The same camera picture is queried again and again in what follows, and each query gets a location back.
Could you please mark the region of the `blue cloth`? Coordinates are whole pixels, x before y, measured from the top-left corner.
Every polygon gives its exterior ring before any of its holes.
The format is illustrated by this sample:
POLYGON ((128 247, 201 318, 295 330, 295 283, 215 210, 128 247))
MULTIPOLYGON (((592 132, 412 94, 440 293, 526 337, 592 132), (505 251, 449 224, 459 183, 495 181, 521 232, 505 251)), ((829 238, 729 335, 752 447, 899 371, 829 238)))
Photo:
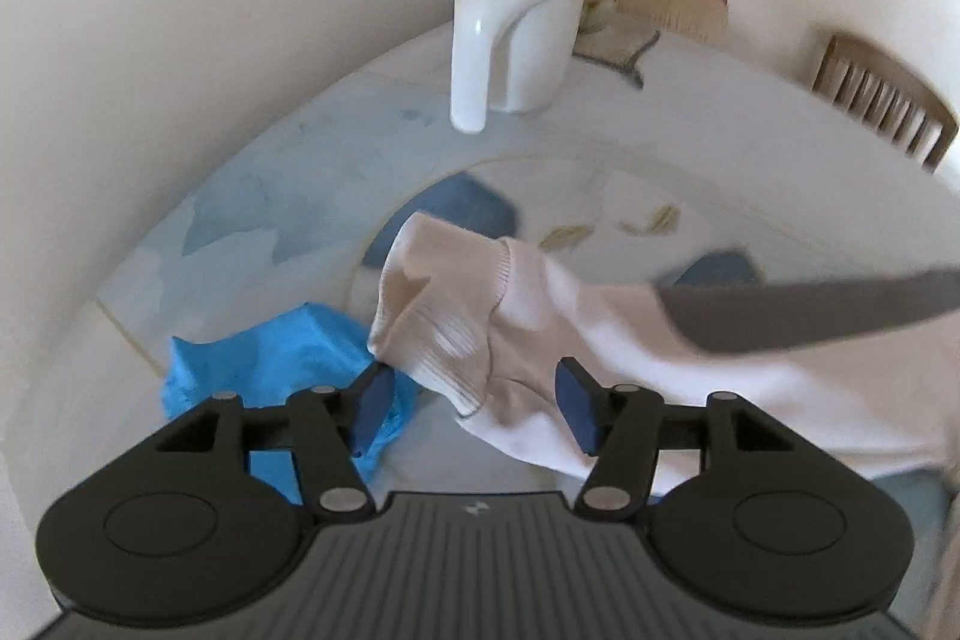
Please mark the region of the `blue cloth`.
MULTIPOLYGON (((245 408, 270 408, 314 385, 345 388, 373 362, 370 330, 322 304, 304 304, 286 314, 213 342, 171 338, 169 372, 161 390, 167 420, 187 413, 217 392, 236 393, 245 408)), ((364 482, 373 481, 381 456, 402 435, 415 413, 418 386, 395 376, 391 408, 370 450, 353 459, 364 482)), ((302 503, 288 453, 254 452, 252 476, 291 503, 302 503)))

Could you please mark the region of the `pink white grey sweatshirt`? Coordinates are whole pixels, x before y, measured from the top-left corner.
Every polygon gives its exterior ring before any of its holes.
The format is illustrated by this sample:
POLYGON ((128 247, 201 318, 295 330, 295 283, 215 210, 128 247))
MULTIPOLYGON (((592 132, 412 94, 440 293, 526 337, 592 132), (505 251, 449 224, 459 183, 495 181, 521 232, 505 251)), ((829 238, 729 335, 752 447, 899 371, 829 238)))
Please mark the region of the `pink white grey sweatshirt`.
POLYGON ((958 276, 601 286, 539 248, 427 214, 392 244, 371 353, 505 455, 589 473, 556 403, 577 360, 672 404, 729 390, 866 477, 958 474, 958 276))

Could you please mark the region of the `wooden chair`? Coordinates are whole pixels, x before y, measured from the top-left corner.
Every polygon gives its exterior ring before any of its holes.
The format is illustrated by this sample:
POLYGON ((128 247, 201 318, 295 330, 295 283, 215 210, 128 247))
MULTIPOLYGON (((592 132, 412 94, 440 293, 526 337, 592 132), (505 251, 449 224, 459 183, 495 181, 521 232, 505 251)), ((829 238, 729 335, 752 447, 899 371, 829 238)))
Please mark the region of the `wooden chair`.
POLYGON ((958 138, 958 119, 916 71, 852 32, 830 35, 812 91, 870 128, 928 174, 958 138))

